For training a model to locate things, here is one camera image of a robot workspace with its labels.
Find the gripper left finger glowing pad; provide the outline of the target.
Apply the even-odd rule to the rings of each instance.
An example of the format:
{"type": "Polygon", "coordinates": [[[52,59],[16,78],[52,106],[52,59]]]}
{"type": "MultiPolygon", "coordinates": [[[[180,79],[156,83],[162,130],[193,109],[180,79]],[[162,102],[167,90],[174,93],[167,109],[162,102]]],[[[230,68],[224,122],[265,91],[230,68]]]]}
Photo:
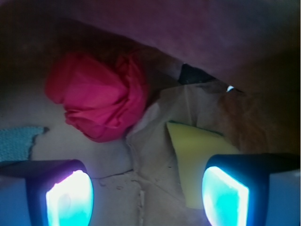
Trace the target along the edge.
{"type": "Polygon", "coordinates": [[[79,160],[0,164],[2,226],[88,226],[94,189],[79,160]]]}

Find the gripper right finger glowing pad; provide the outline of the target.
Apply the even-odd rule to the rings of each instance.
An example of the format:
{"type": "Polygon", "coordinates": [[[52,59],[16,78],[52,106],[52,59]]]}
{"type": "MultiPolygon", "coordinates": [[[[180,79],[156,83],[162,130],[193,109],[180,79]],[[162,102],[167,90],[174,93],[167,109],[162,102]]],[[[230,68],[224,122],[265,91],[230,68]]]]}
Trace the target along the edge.
{"type": "Polygon", "coordinates": [[[298,226],[300,183],[296,154],[214,155],[202,180],[206,217],[213,226],[298,226]]]}

